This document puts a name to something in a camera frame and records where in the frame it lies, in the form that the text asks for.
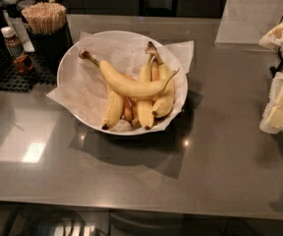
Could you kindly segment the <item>curved yellow banana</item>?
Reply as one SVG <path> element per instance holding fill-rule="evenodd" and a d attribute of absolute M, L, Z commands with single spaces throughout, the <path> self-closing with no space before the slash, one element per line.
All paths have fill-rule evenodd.
<path fill-rule="evenodd" d="M 136 82 L 124 77 L 109 62 L 97 61 L 85 48 L 79 52 L 79 57 L 96 65 L 103 79 L 112 89 L 124 96 L 136 99 L 151 99 L 161 95 L 166 90 L 168 83 L 179 73 L 179 70 L 175 70 L 166 79 L 160 81 Z"/>

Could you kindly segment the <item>right yellow banana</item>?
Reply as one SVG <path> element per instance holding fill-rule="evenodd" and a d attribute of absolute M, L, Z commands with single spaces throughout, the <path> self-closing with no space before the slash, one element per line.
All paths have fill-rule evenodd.
<path fill-rule="evenodd" d="M 170 67 L 162 60 L 154 44 L 149 41 L 147 43 L 146 52 L 153 55 L 150 61 L 150 78 L 152 81 L 165 80 L 172 74 Z M 171 79 L 165 88 L 164 93 L 157 96 L 153 100 L 152 114 L 155 118 L 166 117 L 173 108 L 175 100 L 175 85 Z"/>

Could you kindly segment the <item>middle yellow banana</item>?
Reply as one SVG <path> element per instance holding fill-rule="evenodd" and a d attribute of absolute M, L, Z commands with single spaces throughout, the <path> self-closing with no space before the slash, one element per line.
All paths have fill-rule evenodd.
<path fill-rule="evenodd" d="M 151 79 L 151 67 L 150 67 L 151 59 L 152 59 L 152 55 L 149 55 L 146 63 L 142 66 L 140 70 L 138 77 L 138 81 L 140 83 L 149 82 Z M 151 129 L 154 123 L 154 117 L 151 113 L 152 100 L 151 99 L 138 100 L 137 108 L 138 108 L 138 117 L 141 126 L 146 130 Z"/>

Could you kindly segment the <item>small orange-brown banana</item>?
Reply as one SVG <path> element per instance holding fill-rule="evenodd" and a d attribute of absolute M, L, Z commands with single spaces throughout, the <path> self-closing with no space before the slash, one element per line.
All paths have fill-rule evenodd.
<path fill-rule="evenodd" d="M 123 117 L 127 122 L 131 122 L 133 120 L 133 108 L 127 97 L 124 98 Z"/>

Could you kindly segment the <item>left yellow banana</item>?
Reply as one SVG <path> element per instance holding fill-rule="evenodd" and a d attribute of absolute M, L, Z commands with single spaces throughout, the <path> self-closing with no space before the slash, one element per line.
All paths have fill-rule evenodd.
<path fill-rule="evenodd" d="M 107 106 L 102 116 L 101 126 L 103 130 L 114 128 L 122 117 L 124 96 L 111 87 L 107 87 Z"/>

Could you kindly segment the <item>clear acrylic panel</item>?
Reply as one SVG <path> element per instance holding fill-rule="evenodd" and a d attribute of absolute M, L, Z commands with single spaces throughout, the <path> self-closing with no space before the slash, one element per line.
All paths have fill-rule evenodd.
<path fill-rule="evenodd" d="M 216 44 L 258 44 L 283 22 L 283 0 L 227 0 Z"/>

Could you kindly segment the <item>black stirrer holder cup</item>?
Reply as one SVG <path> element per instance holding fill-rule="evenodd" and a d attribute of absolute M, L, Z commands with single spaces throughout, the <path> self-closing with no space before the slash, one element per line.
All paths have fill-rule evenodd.
<path fill-rule="evenodd" d="M 57 75 L 61 59 L 73 46 L 69 25 L 64 24 L 61 29 L 48 34 L 37 34 L 30 29 L 28 34 L 35 52 L 45 60 L 49 71 Z"/>

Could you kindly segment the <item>bundle of wooden stirrers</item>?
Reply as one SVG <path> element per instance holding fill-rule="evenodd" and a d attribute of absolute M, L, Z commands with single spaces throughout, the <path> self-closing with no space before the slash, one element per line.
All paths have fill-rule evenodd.
<path fill-rule="evenodd" d="M 22 10 L 33 33 L 50 34 L 66 24 L 66 8 L 59 3 L 38 2 Z"/>

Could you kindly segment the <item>sauce bottle with white cap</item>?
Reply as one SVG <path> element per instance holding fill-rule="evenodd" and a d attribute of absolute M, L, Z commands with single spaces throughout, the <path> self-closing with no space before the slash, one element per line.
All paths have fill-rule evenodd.
<path fill-rule="evenodd" d="M 12 57 L 13 64 L 21 75 L 28 75 L 33 70 L 30 57 L 26 54 L 20 39 L 11 27 L 1 28 L 5 45 Z"/>

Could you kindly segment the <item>white flat packet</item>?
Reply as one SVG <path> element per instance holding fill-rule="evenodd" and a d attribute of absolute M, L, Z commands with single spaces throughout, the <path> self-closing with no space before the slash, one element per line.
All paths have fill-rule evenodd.
<path fill-rule="evenodd" d="M 32 53 L 34 51 L 34 47 L 30 41 L 28 36 L 28 32 L 26 26 L 21 17 L 12 18 L 9 16 L 6 10 L 3 11 L 4 17 L 9 27 L 12 27 L 20 39 L 25 52 Z"/>

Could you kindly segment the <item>black rubber grid mat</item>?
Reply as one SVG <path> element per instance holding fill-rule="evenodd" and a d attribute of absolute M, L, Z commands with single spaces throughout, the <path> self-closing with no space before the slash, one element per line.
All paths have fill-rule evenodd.
<path fill-rule="evenodd" d="M 46 61 L 31 53 L 33 71 L 29 75 L 20 75 L 14 67 L 11 56 L 6 49 L 0 49 L 0 90 L 29 92 L 35 85 L 56 84 L 56 76 L 47 68 Z"/>

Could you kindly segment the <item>dark jar with grey lid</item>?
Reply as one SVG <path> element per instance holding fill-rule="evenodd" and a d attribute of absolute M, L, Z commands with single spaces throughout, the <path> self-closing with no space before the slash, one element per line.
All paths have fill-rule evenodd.
<path fill-rule="evenodd" d="M 19 18 L 21 16 L 17 9 L 17 5 L 20 1 L 21 0 L 2 0 L 2 4 L 10 18 Z"/>

